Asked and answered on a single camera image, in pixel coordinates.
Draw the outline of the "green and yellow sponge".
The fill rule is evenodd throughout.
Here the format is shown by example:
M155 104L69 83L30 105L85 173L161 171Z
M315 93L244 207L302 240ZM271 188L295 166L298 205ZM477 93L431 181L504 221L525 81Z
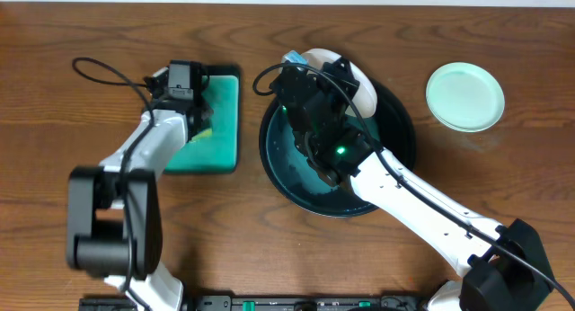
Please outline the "green and yellow sponge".
M204 139L204 138L210 138L212 136L212 134L213 134L212 128L203 129L199 133L194 135L190 139L190 142L199 141L199 140Z

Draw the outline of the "white plate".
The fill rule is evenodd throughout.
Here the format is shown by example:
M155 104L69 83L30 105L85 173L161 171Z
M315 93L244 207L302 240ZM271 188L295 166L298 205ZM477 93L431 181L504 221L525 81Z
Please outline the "white plate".
M309 66L321 68L324 63L333 63L341 58L341 55L328 49L309 49L300 53L307 59ZM370 118L376 113L377 94L375 87L369 78L353 63L350 63L351 74L359 82L358 90L352 98L360 115Z

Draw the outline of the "mint green plate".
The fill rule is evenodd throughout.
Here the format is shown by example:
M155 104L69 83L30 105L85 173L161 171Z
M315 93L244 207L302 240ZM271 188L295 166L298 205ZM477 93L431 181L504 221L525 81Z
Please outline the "mint green plate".
M445 126L468 133L489 129L504 112L504 107L498 104L432 103L429 109Z
M426 102L498 104L505 110L505 95L498 80L475 64L452 62L435 70L426 85Z

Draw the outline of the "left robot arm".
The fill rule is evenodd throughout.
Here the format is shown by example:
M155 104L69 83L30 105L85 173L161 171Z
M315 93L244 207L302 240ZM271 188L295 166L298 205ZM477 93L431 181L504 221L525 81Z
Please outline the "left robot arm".
M115 70L143 101L140 122L112 155L77 166L67 185L66 262L115 287L138 310L180 310L184 285L161 263L157 181L203 130L209 67L173 60L143 84Z

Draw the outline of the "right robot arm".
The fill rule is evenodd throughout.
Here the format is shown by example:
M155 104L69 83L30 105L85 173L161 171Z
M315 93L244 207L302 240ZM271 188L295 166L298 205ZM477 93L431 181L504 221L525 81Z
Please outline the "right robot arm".
M457 274L428 310L536 310L556 290L537 232L467 209L413 172L415 131L401 101L338 55L291 52L261 126L272 183L303 209L355 217L381 209Z

